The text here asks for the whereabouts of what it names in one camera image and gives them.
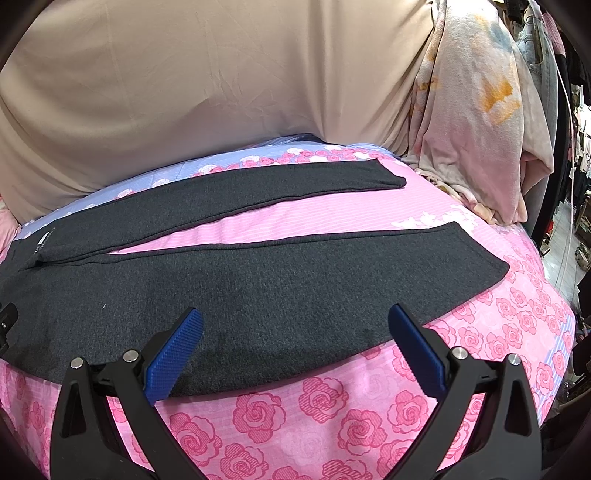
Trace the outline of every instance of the black clamp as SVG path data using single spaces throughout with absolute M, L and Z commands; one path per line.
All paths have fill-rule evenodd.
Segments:
M 2 310 L 0 310 L 0 358 L 8 350 L 8 341 L 6 340 L 6 334 L 10 331 L 12 326 L 18 320 L 18 311 L 14 306 L 14 303 L 9 303 Z
M 72 360 L 51 433 L 52 480 L 206 480 L 153 407 L 155 400 L 168 396 L 199 341 L 202 323 L 195 312 L 186 311 L 171 330 L 156 334 L 141 352 L 127 351 L 104 365 Z M 191 315 L 195 319 L 188 322 Z M 391 308 L 388 322 L 423 392 L 438 404 L 386 479 L 539 480 L 540 432 L 519 357 L 510 354 L 502 362 L 491 362 L 473 358 L 462 347 L 450 349 L 400 304 Z M 462 457 L 437 471 L 472 395 L 479 393 L 485 394 L 485 400 Z M 107 395 L 119 397 L 154 471 L 129 457 Z

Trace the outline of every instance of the beige cloth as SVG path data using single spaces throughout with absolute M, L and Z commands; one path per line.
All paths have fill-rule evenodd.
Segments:
M 433 9 L 405 161 L 487 222 L 523 222 L 523 195 L 554 170 L 531 73 L 488 1 L 436 0 Z
M 281 135 L 402 154 L 428 0 L 56 0 L 0 74 L 0 192 L 25 222 Z

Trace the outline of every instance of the pink rose print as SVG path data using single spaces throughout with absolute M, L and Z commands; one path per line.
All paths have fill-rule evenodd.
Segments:
M 343 384 L 335 378 L 306 378 L 303 390 L 298 399 L 300 410 L 318 423 L 335 418 L 349 399 Z
M 530 300 L 528 302 L 531 307 L 531 311 L 535 317 L 538 317 L 540 320 L 545 320 L 546 318 L 546 307 L 544 307 L 539 301 L 537 300 Z
M 568 318 L 569 316 L 571 316 L 573 314 L 573 311 L 571 310 L 570 306 L 565 302 L 562 301 L 562 307 L 563 307 L 563 311 L 564 311 L 564 317 Z
M 454 346 L 456 344 L 456 329 L 449 326 L 444 321 L 439 321 L 436 323 L 436 325 L 430 325 L 429 328 L 431 330 L 435 330 L 446 343 L 446 345 Z
M 281 408 L 281 399 L 270 393 L 240 395 L 236 399 L 232 423 L 253 442 L 263 443 L 285 423 L 285 410 Z
M 525 294 L 521 290 L 517 290 L 515 287 L 511 287 L 511 293 L 509 294 L 511 301 L 517 307 L 525 307 L 527 305 L 527 299 Z
M 480 409 L 482 408 L 482 402 L 484 400 L 484 394 L 482 395 L 474 395 L 472 400 L 470 401 L 470 405 L 468 405 L 468 410 L 466 410 L 465 419 L 467 421 L 476 421 L 478 415 L 480 414 Z
M 512 323 L 506 323 L 503 325 L 503 333 L 505 334 L 505 340 L 508 345 L 521 348 L 523 335 L 519 328 Z
M 511 270 L 515 270 L 516 272 L 523 272 L 523 264 L 520 260 L 510 255 L 505 255 L 503 257 L 503 260 L 505 260 L 509 264 Z
M 476 299 L 485 305 L 492 305 L 492 292 L 490 290 L 486 290 L 482 292 L 480 295 L 476 296 Z
M 515 279 L 516 279 L 515 270 L 509 270 L 507 272 L 507 275 L 505 275 L 505 280 L 509 283 L 515 283 Z
M 469 301 L 454 308 L 452 315 L 458 320 L 464 320 L 466 323 L 474 323 L 474 307 Z
M 378 473 L 381 477 L 389 474 L 390 470 L 400 461 L 412 440 L 394 440 L 392 443 L 384 443 L 379 450 Z
M 528 332 L 532 335 L 535 335 L 535 327 L 538 324 L 538 321 L 530 312 L 519 312 L 517 314 L 517 319 L 519 320 L 519 326 L 523 329 L 524 332 Z
M 197 466 L 206 466 L 222 447 L 222 440 L 208 419 L 175 413 L 168 419 L 170 431 L 178 444 Z
M 402 375 L 404 378 L 407 378 L 412 382 L 416 381 L 417 379 L 413 375 L 413 371 L 410 370 L 410 367 L 408 366 L 408 363 L 404 358 L 404 355 L 402 354 L 400 348 L 398 348 L 397 345 L 394 345 L 392 347 L 392 353 L 394 354 L 394 360 L 392 360 L 392 366 L 394 367 L 394 371 L 398 375 Z
M 562 307 L 557 303 L 553 303 L 552 308 L 554 309 L 554 314 L 556 315 L 556 318 L 559 320 L 559 322 L 566 323 L 566 315 L 564 314 Z
M 484 351 L 488 360 L 503 360 L 509 353 L 509 347 L 502 336 L 489 332 L 486 335 Z
M 278 468 L 273 472 L 273 480 L 312 480 L 308 475 L 300 475 L 290 466 Z
M 376 358 L 381 351 L 382 349 L 378 345 L 371 347 L 369 350 L 366 350 L 365 352 L 361 352 L 361 355 L 363 355 L 367 360 L 371 360 L 372 358 Z
M 269 470 L 269 464 L 258 448 L 232 443 L 224 450 L 220 470 L 230 480 L 257 480 Z
M 549 394 L 554 388 L 553 372 L 549 365 L 540 362 L 535 373 L 535 386 L 542 395 Z
M 544 286 L 544 284 L 538 278 L 537 275 L 532 275 L 531 273 L 528 273 L 527 276 L 529 277 L 530 282 L 534 286 L 534 288 L 536 288 L 537 290 L 541 290 L 542 289 L 542 287 Z
M 379 447 L 388 437 L 381 424 L 381 417 L 374 411 L 349 410 L 340 421 L 339 448 L 353 455 L 363 455 Z
M 445 454 L 445 458 L 453 458 L 455 461 L 458 461 L 462 456 L 464 448 L 466 448 L 469 437 L 470 424 L 464 420 L 456 433 L 456 437 L 453 439 L 452 446 L 449 447 L 449 450 Z
M 420 432 L 429 418 L 427 400 L 414 396 L 408 390 L 396 395 L 388 410 L 388 421 L 394 433 Z
M 531 362 L 523 355 L 520 355 L 519 358 L 521 358 L 521 363 L 523 364 L 527 378 L 531 379 Z
M 550 305 L 552 302 L 550 300 L 550 295 L 548 295 L 544 290 L 536 290 L 536 293 L 538 294 L 538 298 L 540 299 L 540 302 L 542 302 L 544 305 Z
M 17 388 L 17 399 L 22 400 L 22 395 L 25 393 L 25 376 L 22 373 L 18 373 L 17 381 L 16 381 L 16 388 Z
M 127 423 L 127 417 L 123 412 L 123 408 L 121 407 L 121 402 L 116 397 L 107 397 L 107 401 L 109 402 L 109 407 L 111 408 L 111 413 L 113 414 L 113 419 L 117 423 Z
M 545 320 L 549 330 L 556 336 L 560 335 L 560 325 L 556 317 L 554 315 L 548 315 Z
M 12 369 L 10 368 L 10 364 L 4 364 L 4 384 L 6 385 L 10 380 L 10 373 Z
M 29 417 L 29 404 L 27 402 L 22 404 L 21 414 L 22 414 L 22 424 L 28 428 L 30 417 Z
M 504 318 L 511 318 L 515 316 L 515 314 L 517 313 L 515 307 L 507 299 L 497 299 L 496 308 L 499 310 L 499 313 Z
M 457 332 L 460 336 L 460 345 L 472 355 L 477 355 L 484 344 L 483 335 L 474 327 L 460 327 Z
M 542 421 L 548 416 L 548 412 L 552 408 L 552 403 L 554 403 L 554 399 L 549 398 L 548 400 L 546 400 L 544 402 L 544 405 L 542 405 L 542 412 L 541 412 Z
M 135 435 L 133 433 L 131 434 L 131 445 L 134 448 L 135 453 L 138 454 L 139 459 L 142 460 L 143 463 L 146 463 L 146 464 L 150 463 L 148 461 L 148 459 L 146 458 L 146 456 L 144 455 L 144 451 L 142 450 L 142 447 L 139 446 L 138 439 L 135 438 Z
M 570 352 L 573 347 L 573 336 L 569 332 L 562 334 L 562 341 L 564 342 L 564 348 L 567 352 Z
M 359 460 L 331 460 L 322 466 L 320 480 L 371 480 L 372 476 Z
M 556 374 L 560 377 L 564 376 L 564 371 L 566 370 L 566 364 L 564 361 L 564 355 L 561 351 L 556 352 L 552 356 L 552 363 L 554 364 L 554 370 Z
M 41 436 L 43 431 L 45 430 L 45 411 L 43 407 L 39 405 L 38 402 L 33 403 L 33 408 L 31 409 L 31 425 L 37 431 L 37 434 Z

